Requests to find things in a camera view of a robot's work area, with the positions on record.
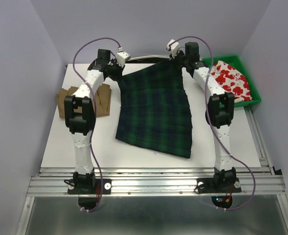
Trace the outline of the dark green plaid skirt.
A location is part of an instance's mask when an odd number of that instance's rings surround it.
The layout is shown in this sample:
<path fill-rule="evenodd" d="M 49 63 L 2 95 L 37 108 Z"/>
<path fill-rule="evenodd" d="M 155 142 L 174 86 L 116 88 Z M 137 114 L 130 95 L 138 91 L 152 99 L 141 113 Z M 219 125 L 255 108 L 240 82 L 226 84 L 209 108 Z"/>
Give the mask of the dark green plaid skirt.
<path fill-rule="evenodd" d="M 191 157 L 192 115 L 182 68 L 164 61 L 124 75 L 118 82 L 119 141 L 182 158 Z"/>

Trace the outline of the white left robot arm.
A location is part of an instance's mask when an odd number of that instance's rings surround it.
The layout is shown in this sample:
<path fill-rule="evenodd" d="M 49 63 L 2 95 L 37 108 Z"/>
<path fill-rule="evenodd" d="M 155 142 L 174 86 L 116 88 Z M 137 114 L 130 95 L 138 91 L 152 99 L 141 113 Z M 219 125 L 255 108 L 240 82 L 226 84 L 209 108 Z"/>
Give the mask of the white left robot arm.
<path fill-rule="evenodd" d="M 122 47 L 118 48 L 115 58 L 111 59 L 111 54 L 110 50 L 99 49 L 81 86 L 73 95 L 67 95 L 64 99 L 65 124 L 72 135 L 76 162 L 73 179 L 67 183 L 86 193 L 93 192 L 96 188 L 90 150 L 90 137 L 96 123 L 92 100 L 107 77 L 115 81 L 122 77 L 125 62 L 130 58 Z"/>

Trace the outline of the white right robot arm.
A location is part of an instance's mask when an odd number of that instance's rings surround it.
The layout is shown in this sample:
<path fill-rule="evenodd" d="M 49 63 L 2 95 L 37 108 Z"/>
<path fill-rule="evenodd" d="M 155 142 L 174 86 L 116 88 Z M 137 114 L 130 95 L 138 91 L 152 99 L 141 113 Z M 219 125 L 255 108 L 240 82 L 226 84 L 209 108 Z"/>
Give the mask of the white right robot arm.
<path fill-rule="evenodd" d="M 198 43 L 186 43 L 183 52 L 179 43 L 172 40 L 168 43 L 167 49 L 171 52 L 171 58 L 186 68 L 204 91 L 205 118 L 214 136 L 214 175 L 212 178 L 199 179 L 195 191 L 199 194 L 224 192 L 232 188 L 237 180 L 229 140 L 235 96 L 218 84 L 212 75 L 212 69 L 200 60 Z"/>

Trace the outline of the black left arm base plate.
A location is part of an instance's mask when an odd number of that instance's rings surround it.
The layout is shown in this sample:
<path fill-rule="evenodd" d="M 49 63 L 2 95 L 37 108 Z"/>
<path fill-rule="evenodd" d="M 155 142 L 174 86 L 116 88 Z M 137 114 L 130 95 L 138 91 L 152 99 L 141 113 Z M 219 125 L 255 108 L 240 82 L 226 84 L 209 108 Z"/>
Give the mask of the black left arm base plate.
<path fill-rule="evenodd" d="M 69 182 L 70 185 L 68 185 L 67 193 L 69 195 L 96 195 L 100 194 L 101 192 L 101 179 L 96 178 L 95 180 L 95 186 L 92 188 L 92 186 L 84 185 L 84 184 L 78 184 L 77 186 L 74 185 L 74 181 L 72 179 L 65 180 L 66 182 Z M 104 195 L 111 194 L 111 185 L 112 180 L 104 178 L 103 179 L 103 192 Z"/>

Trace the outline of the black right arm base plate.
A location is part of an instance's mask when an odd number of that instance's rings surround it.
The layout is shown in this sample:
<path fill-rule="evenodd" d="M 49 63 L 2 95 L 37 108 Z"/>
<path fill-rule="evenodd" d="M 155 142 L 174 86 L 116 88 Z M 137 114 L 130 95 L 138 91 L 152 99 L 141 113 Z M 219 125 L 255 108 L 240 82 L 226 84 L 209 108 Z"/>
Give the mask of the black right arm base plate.
<path fill-rule="evenodd" d="M 230 191 L 233 193 L 242 192 L 238 178 L 236 178 L 236 181 L 223 182 L 215 182 L 213 178 L 198 178 L 196 187 L 194 189 L 194 192 L 197 194 L 218 194 L 227 193 Z"/>

